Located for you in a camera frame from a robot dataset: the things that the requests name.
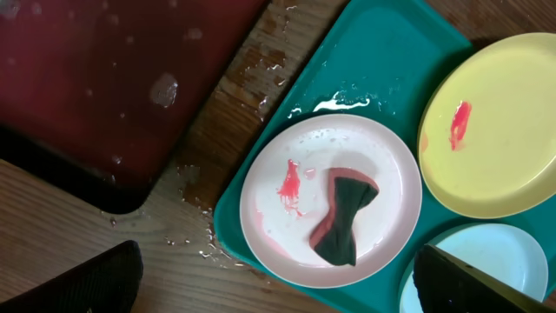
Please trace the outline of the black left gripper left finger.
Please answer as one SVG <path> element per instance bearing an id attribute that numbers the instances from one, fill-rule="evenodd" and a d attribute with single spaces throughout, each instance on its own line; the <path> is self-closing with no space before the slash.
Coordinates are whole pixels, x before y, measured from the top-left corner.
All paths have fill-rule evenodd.
<path id="1" fill-rule="evenodd" d="M 142 254 L 138 243 L 128 240 L 1 303 L 1 311 L 130 313 L 142 274 Z"/>

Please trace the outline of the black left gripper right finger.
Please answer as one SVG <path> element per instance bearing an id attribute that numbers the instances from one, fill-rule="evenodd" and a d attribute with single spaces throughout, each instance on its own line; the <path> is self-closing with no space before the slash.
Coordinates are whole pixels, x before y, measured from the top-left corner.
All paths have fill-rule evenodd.
<path id="1" fill-rule="evenodd" d="M 552 313 L 552 309 L 459 258 L 426 244 L 414 258 L 424 313 Z"/>

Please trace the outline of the white plate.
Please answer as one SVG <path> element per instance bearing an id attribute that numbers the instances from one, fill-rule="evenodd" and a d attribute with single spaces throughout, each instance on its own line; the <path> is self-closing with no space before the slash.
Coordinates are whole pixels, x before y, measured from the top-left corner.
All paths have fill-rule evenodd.
<path id="1" fill-rule="evenodd" d="M 338 175 L 378 190 L 354 217 L 354 265 L 326 262 L 309 240 L 334 212 L 331 179 Z M 242 185 L 240 220 L 249 248 L 272 274 L 329 289 L 391 263 L 413 234 L 421 203 L 417 163 L 394 132 L 369 118 L 328 114 L 290 126 L 262 149 Z"/>

